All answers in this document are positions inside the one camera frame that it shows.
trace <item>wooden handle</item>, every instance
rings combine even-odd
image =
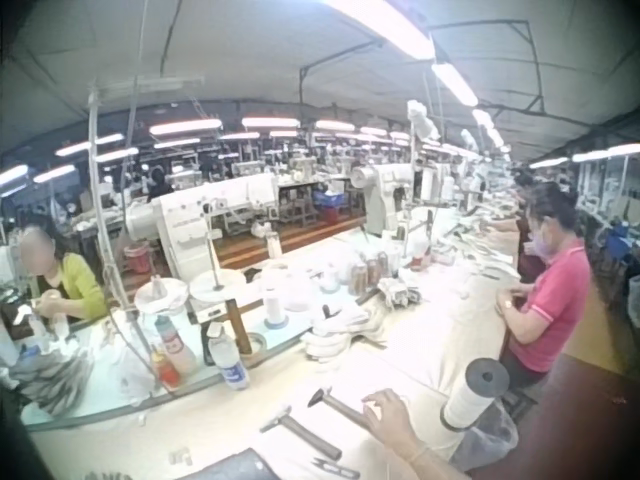
[[[323,440],[312,431],[307,430],[307,428],[300,425],[297,420],[294,420],[291,417],[283,417],[280,420],[280,423],[334,462],[337,462],[338,460],[340,460],[340,458],[342,458],[342,450],[334,447],[329,442]]]

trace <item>blue crate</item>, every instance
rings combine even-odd
[[[313,204],[320,207],[339,207],[344,205],[344,193],[327,195],[322,192],[313,192]]]

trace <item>red bucket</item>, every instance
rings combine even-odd
[[[124,249],[129,268],[136,273],[149,273],[151,260],[149,258],[149,243],[134,243]]]

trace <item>ceiling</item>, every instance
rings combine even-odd
[[[516,160],[540,158],[640,105],[640,30],[628,2],[391,1],[432,29],[439,60],[451,61],[487,111],[497,114],[496,126]],[[5,163],[20,157],[49,163],[57,146],[83,139],[90,85],[134,75],[142,7],[143,0],[36,3],[0,71]],[[268,103],[277,113],[277,103],[299,101],[303,66],[372,40],[372,32],[318,0],[150,0],[141,75],[202,82],[141,94],[139,104],[196,98],[207,114],[219,114],[224,100],[251,100],[254,111]],[[304,82],[305,104],[335,104],[340,109],[319,112],[341,117],[404,121],[413,98],[430,106],[437,125],[445,120],[450,141],[460,143],[464,127],[479,136],[469,109],[438,84],[429,65],[388,44],[319,65]],[[129,101],[105,102],[101,112],[125,110]],[[153,124],[144,112],[141,118]],[[156,123],[173,113],[156,113]],[[197,117],[195,110],[181,115]],[[124,133],[126,115],[118,118],[109,129]],[[38,144],[36,137],[49,140]]]

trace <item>scissors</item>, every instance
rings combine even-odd
[[[318,467],[320,470],[324,470],[327,473],[336,475],[337,477],[347,478],[349,480],[358,480],[360,478],[360,472],[351,470],[350,468],[341,467],[337,463],[329,462],[322,458],[314,458],[311,465]]]

